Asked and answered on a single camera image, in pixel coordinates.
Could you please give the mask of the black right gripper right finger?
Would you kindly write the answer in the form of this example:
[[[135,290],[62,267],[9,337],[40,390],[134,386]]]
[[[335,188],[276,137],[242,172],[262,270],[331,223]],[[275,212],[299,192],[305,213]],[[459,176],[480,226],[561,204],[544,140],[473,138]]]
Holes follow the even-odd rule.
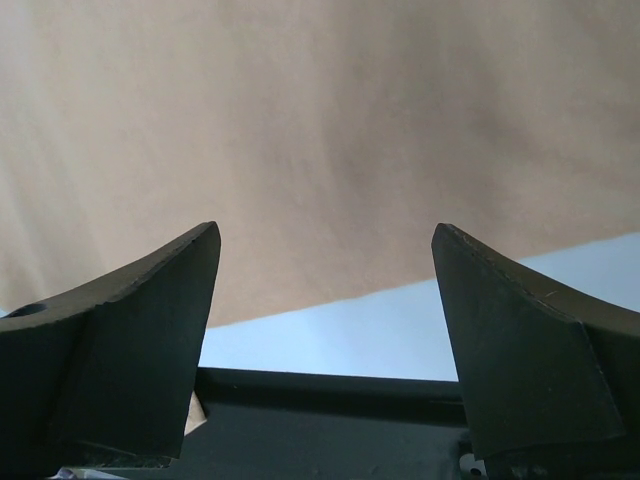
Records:
[[[639,315],[451,224],[432,255],[475,457],[491,479],[639,475]]]

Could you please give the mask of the beige t shirt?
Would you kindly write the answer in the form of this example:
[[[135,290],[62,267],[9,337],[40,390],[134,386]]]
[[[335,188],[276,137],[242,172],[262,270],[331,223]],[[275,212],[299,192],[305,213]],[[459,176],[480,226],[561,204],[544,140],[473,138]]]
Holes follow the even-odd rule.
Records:
[[[639,227],[635,1],[5,1],[1,305],[222,235],[210,321]]]

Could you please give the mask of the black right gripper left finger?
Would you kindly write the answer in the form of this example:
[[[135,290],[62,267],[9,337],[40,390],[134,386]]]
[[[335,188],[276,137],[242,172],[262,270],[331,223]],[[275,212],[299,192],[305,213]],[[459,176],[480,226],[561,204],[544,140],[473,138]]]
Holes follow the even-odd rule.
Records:
[[[221,250],[202,223],[1,321],[1,471],[157,469],[181,452]]]

